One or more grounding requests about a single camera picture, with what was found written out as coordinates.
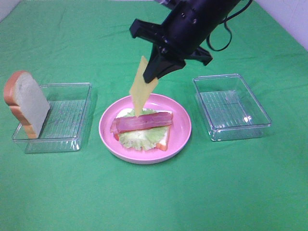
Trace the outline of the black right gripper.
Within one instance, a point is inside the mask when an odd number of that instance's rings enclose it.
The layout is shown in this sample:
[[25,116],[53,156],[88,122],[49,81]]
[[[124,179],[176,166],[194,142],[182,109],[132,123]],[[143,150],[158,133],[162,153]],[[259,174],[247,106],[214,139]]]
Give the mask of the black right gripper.
[[182,69],[188,60],[197,60],[207,65],[211,54],[200,47],[205,40],[197,26],[188,21],[172,20],[171,23],[154,24],[135,19],[130,26],[133,38],[140,37],[157,47],[152,47],[151,57],[143,73],[145,83]]

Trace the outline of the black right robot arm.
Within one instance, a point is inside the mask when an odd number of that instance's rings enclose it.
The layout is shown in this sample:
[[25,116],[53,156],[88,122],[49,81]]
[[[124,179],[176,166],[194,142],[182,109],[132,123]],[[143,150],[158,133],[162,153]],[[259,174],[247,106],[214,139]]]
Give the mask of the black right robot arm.
[[237,4],[237,0],[178,0],[161,24],[135,19],[129,29],[132,37],[153,45],[144,81],[182,69],[186,60],[211,62],[212,56],[200,45]]

